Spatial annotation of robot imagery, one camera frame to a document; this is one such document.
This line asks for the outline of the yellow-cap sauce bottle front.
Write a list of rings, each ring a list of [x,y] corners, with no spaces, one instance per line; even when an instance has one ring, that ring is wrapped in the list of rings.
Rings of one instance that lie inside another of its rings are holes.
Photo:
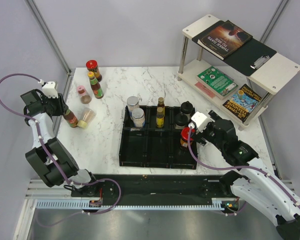
[[[77,127],[79,120],[69,108],[65,111],[63,118],[71,128]]]

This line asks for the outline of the red-lid sauce jar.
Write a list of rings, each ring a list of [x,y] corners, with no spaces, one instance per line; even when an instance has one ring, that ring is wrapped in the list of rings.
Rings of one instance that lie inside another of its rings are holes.
[[[85,64],[86,68],[88,69],[88,71],[93,72],[94,76],[96,77],[96,79],[100,82],[103,77],[100,73],[99,70],[99,65],[98,62],[94,59],[88,60]]]
[[[181,133],[180,133],[180,148],[182,150],[187,150],[188,147],[189,147],[189,144],[188,144],[188,136],[189,136],[189,133],[194,133],[195,130],[192,129],[191,132],[190,132],[190,128],[187,126],[185,127]]]

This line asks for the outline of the black-lid pepper shaker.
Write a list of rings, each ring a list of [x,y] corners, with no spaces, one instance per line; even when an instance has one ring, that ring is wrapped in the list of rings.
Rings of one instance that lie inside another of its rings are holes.
[[[174,128],[176,130],[182,130],[188,125],[188,116],[183,113],[178,113],[174,118]]]
[[[191,116],[194,114],[194,106],[189,101],[185,101],[180,106],[180,112],[187,117],[187,120],[191,120]]]

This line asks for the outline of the yellow-cap sauce bottle tall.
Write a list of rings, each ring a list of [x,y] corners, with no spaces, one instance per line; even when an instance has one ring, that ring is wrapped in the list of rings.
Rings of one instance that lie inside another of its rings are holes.
[[[95,98],[101,99],[104,96],[104,93],[103,93],[100,83],[98,82],[97,78],[95,77],[95,74],[92,71],[89,71],[87,73],[87,76],[89,78],[90,87],[92,89],[92,92],[93,92]]]

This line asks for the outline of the small brown-lid jar edge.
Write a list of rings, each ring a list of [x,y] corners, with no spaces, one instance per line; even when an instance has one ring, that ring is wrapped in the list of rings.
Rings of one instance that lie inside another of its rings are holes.
[[[165,120],[164,108],[158,107],[156,112],[156,127],[163,128],[164,120]]]

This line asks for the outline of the black six-compartment plastic tray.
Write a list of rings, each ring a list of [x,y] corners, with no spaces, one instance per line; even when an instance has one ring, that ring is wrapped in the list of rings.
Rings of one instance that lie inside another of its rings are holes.
[[[195,170],[197,162],[189,150],[181,147],[181,129],[175,128],[175,120],[181,113],[179,106],[166,106],[163,128],[156,126],[156,106],[142,105],[145,126],[135,128],[128,107],[124,110],[123,128],[119,148],[121,167],[145,167]]]

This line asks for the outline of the silver-lid salt jar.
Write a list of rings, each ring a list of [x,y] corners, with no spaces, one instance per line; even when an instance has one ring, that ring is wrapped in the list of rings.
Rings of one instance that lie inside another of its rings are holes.
[[[129,116],[130,116],[131,119],[133,119],[133,117],[132,117],[133,110],[140,107],[139,99],[136,96],[130,96],[130,97],[127,98],[126,103],[127,103]]]

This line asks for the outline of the brown-lid spice jar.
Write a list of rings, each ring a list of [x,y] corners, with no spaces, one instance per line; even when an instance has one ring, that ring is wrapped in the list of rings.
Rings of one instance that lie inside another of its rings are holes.
[[[136,128],[143,128],[146,124],[145,112],[141,108],[135,108],[132,111],[132,120]]]

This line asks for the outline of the small yellow-label brown bottle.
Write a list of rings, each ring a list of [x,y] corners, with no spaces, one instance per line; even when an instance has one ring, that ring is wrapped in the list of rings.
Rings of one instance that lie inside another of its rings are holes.
[[[157,104],[158,108],[162,108],[163,111],[165,111],[165,100],[163,97],[159,97],[158,98],[158,104]]]

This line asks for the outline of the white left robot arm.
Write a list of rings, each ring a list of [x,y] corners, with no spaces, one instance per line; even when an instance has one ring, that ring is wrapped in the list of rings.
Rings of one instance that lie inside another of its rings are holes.
[[[62,116],[72,128],[78,123],[63,95],[59,93],[58,97],[53,98],[39,89],[33,89],[20,97],[25,103],[25,122],[31,127],[33,135],[32,149],[25,154],[25,158],[34,171],[48,187],[60,186],[65,182],[78,184],[89,197],[96,196],[100,191],[99,183],[92,180],[88,170],[79,168],[53,131],[53,117]]]

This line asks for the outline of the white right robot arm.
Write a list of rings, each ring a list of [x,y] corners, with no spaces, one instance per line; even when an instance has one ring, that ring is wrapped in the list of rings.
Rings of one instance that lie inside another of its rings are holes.
[[[189,123],[189,138],[211,143],[228,163],[219,191],[235,195],[266,216],[284,240],[300,240],[300,197],[264,164],[258,153],[238,139],[232,121],[214,111],[195,112]]]

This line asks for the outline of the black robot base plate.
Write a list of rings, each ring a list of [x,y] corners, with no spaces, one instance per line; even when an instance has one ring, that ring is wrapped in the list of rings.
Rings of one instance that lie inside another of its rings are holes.
[[[69,186],[72,197],[100,197],[112,205],[199,204],[213,198],[236,199],[223,175],[94,174],[90,186]]]

